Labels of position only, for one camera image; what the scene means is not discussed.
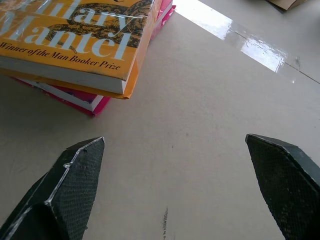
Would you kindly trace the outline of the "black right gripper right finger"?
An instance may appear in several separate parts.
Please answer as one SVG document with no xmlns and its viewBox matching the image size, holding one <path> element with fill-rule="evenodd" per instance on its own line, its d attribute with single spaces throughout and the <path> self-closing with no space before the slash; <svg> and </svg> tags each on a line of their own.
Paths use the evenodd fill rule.
<svg viewBox="0 0 320 240">
<path fill-rule="evenodd" d="M 320 240 L 320 167 L 298 146 L 245 138 L 260 192 L 285 240 Z"/>
</svg>

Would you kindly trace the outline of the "yellow Hilary Mantel book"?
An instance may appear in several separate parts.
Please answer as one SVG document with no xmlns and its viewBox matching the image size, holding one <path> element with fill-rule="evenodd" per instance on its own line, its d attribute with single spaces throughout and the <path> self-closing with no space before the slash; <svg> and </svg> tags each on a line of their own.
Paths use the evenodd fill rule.
<svg viewBox="0 0 320 240">
<path fill-rule="evenodd" d="M 0 74 L 129 99 L 162 0 L 0 0 Z"/>
</svg>

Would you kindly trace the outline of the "brown cardboard piece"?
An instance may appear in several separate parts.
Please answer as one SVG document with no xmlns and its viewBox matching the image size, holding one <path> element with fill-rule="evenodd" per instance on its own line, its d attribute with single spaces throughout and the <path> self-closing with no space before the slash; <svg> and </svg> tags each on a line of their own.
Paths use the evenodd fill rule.
<svg viewBox="0 0 320 240">
<path fill-rule="evenodd" d="M 288 11 L 292 8 L 295 8 L 305 3 L 308 0 L 266 0 L 266 1 L 284 11 Z"/>
</svg>

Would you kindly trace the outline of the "pink book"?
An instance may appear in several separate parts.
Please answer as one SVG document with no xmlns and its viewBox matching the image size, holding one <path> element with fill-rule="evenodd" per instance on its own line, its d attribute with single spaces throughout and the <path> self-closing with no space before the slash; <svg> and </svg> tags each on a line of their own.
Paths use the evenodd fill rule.
<svg viewBox="0 0 320 240">
<path fill-rule="evenodd" d="M 176 6 L 173 5 L 173 0 L 161 0 L 158 16 L 155 22 L 151 39 L 154 39 L 161 30 L 166 21 L 171 17 Z M 90 116 L 99 115 L 110 101 L 110 97 L 96 95 L 80 90 L 55 86 L 46 83 L 37 83 L 26 79 L 17 78 L 16 81 L 29 87 L 39 89 L 48 96 L 65 103 L 83 113 Z"/>
</svg>

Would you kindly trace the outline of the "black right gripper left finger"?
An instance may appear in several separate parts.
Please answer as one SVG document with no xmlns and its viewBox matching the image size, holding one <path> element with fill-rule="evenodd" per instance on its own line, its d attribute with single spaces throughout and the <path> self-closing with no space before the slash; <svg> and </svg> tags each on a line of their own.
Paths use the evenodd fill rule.
<svg viewBox="0 0 320 240">
<path fill-rule="evenodd" d="M 82 240 L 96 198 L 102 136 L 66 148 L 0 227 L 0 240 Z"/>
</svg>

